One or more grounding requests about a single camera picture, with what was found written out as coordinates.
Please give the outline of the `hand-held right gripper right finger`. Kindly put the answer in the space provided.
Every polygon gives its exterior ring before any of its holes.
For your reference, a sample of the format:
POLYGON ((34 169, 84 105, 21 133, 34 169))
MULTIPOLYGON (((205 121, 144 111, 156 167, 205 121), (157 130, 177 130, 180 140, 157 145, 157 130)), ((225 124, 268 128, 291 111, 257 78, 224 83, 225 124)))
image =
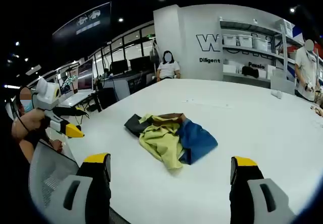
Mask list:
POLYGON ((291 223, 286 193, 249 158, 231 158, 230 223, 291 223))

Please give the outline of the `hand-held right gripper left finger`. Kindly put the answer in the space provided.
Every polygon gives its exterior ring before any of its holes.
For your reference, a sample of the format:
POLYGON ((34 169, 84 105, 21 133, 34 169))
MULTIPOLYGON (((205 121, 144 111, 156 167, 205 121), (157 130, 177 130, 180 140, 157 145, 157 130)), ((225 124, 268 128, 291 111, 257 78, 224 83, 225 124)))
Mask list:
POLYGON ((108 221, 111 155, 86 157, 81 166, 54 153, 42 167, 43 215, 49 223, 100 223, 108 221))

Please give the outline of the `person's left hand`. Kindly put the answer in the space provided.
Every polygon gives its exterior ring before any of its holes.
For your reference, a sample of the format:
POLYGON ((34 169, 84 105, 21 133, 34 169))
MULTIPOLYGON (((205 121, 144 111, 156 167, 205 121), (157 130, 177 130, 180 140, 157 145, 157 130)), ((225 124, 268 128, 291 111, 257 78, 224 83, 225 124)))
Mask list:
POLYGON ((50 126, 51 119, 45 115, 45 111, 36 108, 30 111, 29 113, 31 115, 30 130, 37 130, 40 128, 46 129, 50 126))

